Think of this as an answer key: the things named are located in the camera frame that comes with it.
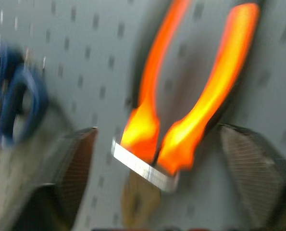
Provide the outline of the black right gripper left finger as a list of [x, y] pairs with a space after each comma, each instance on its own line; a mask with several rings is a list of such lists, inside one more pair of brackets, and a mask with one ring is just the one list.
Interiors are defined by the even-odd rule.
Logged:
[[98, 130], [84, 128], [64, 136], [41, 166], [12, 231], [72, 231], [87, 187]]

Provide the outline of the blue handled scissors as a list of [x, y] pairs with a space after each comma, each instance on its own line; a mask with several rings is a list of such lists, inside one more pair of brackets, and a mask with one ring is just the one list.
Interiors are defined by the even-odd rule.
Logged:
[[[23, 99], [31, 94], [31, 108], [18, 138], [14, 138], [15, 119], [23, 113]], [[0, 146], [10, 148], [28, 140], [38, 129], [49, 105], [46, 86], [40, 73], [28, 68], [22, 53], [0, 46]]]

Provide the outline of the orange handled pliers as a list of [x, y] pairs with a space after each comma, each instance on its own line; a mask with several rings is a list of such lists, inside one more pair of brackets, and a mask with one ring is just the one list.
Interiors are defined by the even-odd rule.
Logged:
[[121, 141], [112, 140], [111, 154], [162, 191], [177, 188], [181, 170], [190, 169], [207, 126], [236, 84], [248, 56], [265, 0], [235, 0], [209, 79], [190, 112], [173, 123], [158, 144], [160, 119], [156, 108], [157, 81], [169, 46], [190, 0], [173, 0], [155, 36], [138, 95]]

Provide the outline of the grey perforated pegboard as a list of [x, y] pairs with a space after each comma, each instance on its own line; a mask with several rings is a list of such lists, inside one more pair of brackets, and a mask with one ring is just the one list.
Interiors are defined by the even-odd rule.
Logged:
[[[192, 0], [165, 58], [158, 90], [162, 129], [194, 105], [206, 83], [234, 0]], [[75, 128], [98, 127], [90, 180], [74, 231], [121, 226], [127, 169], [110, 155], [132, 107], [153, 35], [170, 0], [0, 0], [0, 43], [44, 66], [44, 80]], [[261, 133], [286, 157], [286, 0], [265, 0], [240, 88], [222, 119]], [[178, 192], [149, 225], [247, 229], [212, 132]]]

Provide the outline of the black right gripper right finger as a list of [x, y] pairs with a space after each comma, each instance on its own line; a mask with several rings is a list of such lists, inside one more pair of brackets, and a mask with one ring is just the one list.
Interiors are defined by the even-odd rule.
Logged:
[[286, 158], [250, 129], [220, 124], [219, 132], [251, 231], [286, 231]]

